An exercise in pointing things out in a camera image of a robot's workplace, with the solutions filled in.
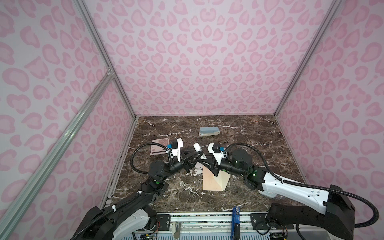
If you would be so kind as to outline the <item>white glue stick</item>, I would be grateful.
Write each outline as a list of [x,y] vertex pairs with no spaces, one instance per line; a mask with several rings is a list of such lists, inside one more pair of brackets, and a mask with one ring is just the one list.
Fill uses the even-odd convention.
[[206,160],[206,159],[207,159],[207,157],[206,157],[206,155],[204,154],[203,149],[202,149],[202,147],[200,146],[199,143],[195,143],[195,144],[193,145],[193,147],[194,147],[194,149],[195,149],[196,152],[200,152],[200,153],[199,153],[200,160]]

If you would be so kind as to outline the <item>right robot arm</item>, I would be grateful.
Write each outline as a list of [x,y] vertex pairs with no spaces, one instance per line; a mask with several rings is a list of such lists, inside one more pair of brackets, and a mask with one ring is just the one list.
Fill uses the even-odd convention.
[[318,186],[302,187],[296,181],[273,176],[267,168],[253,165],[252,156],[244,149],[236,149],[229,154],[211,151],[199,162],[215,176],[221,173],[242,176],[248,188],[268,198],[281,195],[302,204],[272,204],[266,221],[273,226],[315,226],[343,240],[354,238],[355,207],[340,187],[332,185],[328,190]]

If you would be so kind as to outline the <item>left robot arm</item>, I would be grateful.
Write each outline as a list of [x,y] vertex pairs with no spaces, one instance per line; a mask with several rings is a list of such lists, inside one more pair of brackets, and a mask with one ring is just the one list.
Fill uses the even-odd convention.
[[149,166],[148,178],[140,184],[134,194],[120,200],[114,205],[99,209],[91,208],[71,237],[72,240],[112,240],[125,220],[137,211],[145,211],[148,205],[164,194],[169,184],[166,179],[195,167],[203,151],[188,153],[179,161],[177,157],[169,157],[167,163],[156,160]]

